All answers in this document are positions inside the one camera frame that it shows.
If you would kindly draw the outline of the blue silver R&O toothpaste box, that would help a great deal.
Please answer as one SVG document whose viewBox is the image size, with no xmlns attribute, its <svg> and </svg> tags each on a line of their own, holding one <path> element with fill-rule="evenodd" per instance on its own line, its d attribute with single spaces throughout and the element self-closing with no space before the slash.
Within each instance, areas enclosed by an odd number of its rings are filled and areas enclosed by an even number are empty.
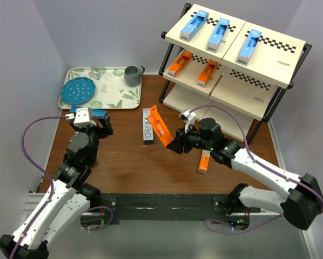
<svg viewBox="0 0 323 259">
<path fill-rule="evenodd" d="M 75 113 L 76 112 L 76 109 L 78 109 L 78 108 L 80 108 L 80 107 L 78 107 L 78 106 L 71 106 L 70 112 L 71 113 Z M 107 111 L 106 110 L 100 110 L 100 109 L 94 109 L 94 108 L 92 108 L 91 110 L 92 110 L 92 115 L 94 117 L 104 117 L 104 116 L 107 115 Z"/>
</svg>

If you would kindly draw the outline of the orange Curaprox box flap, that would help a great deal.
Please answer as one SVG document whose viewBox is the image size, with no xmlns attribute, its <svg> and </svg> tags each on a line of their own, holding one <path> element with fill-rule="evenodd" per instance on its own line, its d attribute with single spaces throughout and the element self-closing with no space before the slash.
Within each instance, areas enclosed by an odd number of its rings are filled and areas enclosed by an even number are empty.
<svg viewBox="0 0 323 259">
<path fill-rule="evenodd" d="M 147 120 L 149 121 L 150 125 L 152 126 L 155 134 L 157 135 L 161 143 L 164 145 L 165 148 L 167 148 L 168 144 L 172 142 L 173 136 L 170 133 L 167 125 L 161 118 L 157 110 L 157 105 L 150 107 L 149 111 L 150 115 L 147 116 Z"/>
</svg>

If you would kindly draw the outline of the orange Curaprox box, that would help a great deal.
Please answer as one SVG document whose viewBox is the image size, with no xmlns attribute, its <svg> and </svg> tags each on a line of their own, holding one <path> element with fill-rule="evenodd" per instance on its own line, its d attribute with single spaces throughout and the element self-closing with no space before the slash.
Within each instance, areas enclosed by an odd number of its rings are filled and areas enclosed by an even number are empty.
<svg viewBox="0 0 323 259">
<path fill-rule="evenodd" d="M 184 50 L 171 64 L 169 67 L 167 74 L 169 76 L 175 77 L 190 61 L 192 58 L 192 53 L 189 51 Z"/>
<path fill-rule="evenodd" d="M 209 82 L 209 80 L 211 79 L 217 67 L 218 67 L 218 62 L 214 60 L 209 60 L 197 79 L 197 85 L 200 87 L 205 87 Z"/>
<path fill-rule="evenodd" d="M 209 161 L 210 161 L 210 151 L 202 150 L 200 161 L 199 161 L 198 172 L 205 174 L 208 170 Z"/>
</svg>

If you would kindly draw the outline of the light blue Curaprox box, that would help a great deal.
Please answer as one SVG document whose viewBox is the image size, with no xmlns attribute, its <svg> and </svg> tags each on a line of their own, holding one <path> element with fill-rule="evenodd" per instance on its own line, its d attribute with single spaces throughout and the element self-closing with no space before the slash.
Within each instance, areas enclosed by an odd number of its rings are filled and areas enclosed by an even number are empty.
<svg viewBox="0 0 323 259">
<path fill-rule="evenodd" d="M 221 40 L 223 39 L 223 37 L 228 29 L 229 24 L 230 24 L 230 21 L 227 19 L 224 19 L 224 18 L 221 18 L 217 22 L 217 24 L 216 24 L 208 42 L 207 42 L 207 46 L 206 46 L 207 51 L 214 52 L 214 53 L 216 53 L 218 51 Z"/>
<path fill-rule="evenodd" d="M 203 10 L 196 12 L 189 22 L 184 26 L 180 32 L 180 39 L 186 42 L 191 41 L 191 39 L 197 34 L 197 32 L 206 23 L 209 13 Z"/>
<path fill-rule="evenodd" d="M 247 66 L 259 42 L 262 32 L 252 29 L 246 37 L 246 40 L 239 51 L 236 62 Z"/>
</svg>

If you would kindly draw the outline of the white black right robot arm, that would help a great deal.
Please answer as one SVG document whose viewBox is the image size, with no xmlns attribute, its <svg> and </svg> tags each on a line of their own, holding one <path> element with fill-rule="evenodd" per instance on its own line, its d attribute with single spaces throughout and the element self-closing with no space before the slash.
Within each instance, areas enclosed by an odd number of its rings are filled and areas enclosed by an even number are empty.
<svg viewBox="0 0 323 259">
<path fill-rule="evenodd" d="M 185 125 L 176 131 L 167 149 L 178 154 L 194 148 L 208 151 L 215 162 L 241 171 L 269 188 L 238 184 L 230 193 L 229 205 L 233 211 L 242 212 L 250 207 L 266 209 L 280 214 L 301 230 L 307 230 L 323 213 L 323 194 L 314 176 L 300 176 L 260 159 L 247 147 L 225 138 L 213 118 L 202 119 L 198 128 L 189 114 L 181 114 L 180 118 Z"/>
</svg>

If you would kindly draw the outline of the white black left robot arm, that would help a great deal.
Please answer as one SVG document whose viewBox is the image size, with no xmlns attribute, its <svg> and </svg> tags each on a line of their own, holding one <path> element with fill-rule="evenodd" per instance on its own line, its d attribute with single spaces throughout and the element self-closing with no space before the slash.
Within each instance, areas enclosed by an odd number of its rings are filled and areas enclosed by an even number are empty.
<svg viewBox="0 0 323 259">
<path fill-rule="evenodd" d="M 25 222 L 13 234 L 0 238 L 6 258 L 47 258 L 53 239 L 84 212 L 100 208 L 100 191 L 86 184 L 97 161 L 99 141 L 113 135 L 107 112 L 98 116 L 78 108 L 63 116 L 75 130 L 50 187 Z"/>
</svg>

